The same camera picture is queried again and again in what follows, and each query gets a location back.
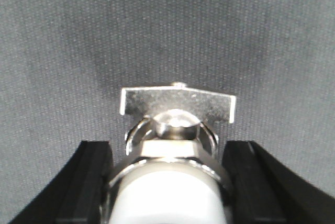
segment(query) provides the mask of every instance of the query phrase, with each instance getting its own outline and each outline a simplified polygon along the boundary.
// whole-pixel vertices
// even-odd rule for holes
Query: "white cylinder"
[[[109,224],[226,224],[216,181],[185,164],[153,163],[126,175]]]

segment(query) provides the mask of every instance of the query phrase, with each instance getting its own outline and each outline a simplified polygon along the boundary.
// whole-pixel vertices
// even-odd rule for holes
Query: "metal fitting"
[[[218,137],[209,125],[233,123],[236,97],[185,83],[171,86],[126,87],[121,90],[120,113],[133,115],[138,123],[126,134],[126,157],[108,183],[113,191],[131,171],[151,163],[178,163],[195,167],[221,185],[223,203],[229,202],[232,183],[215,159]],[[110,194],[102,216],[110,215]]]

